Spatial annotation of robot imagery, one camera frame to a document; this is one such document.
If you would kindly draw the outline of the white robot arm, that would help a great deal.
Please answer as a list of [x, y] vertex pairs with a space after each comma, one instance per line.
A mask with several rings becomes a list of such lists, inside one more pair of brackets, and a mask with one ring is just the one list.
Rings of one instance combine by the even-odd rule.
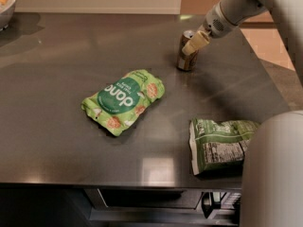
[[[187, 55], [269, 11], [303, 82], [303, 0], [220, 0], [186, 43]], [[239, 227], [302, 227], [303, 111], [269, 113], [245, 153]]]

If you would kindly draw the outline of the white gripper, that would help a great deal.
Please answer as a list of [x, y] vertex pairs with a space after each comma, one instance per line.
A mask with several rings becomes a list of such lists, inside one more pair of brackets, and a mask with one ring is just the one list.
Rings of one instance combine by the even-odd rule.
[[182, 52], [189, 56], [210, 43], [212, 38], [222, 38], [236, 28], [230, 23], [221, 9], [221, 4], [216, 4], [205, 16], [199, 31], [197, 31], [185, 44]]

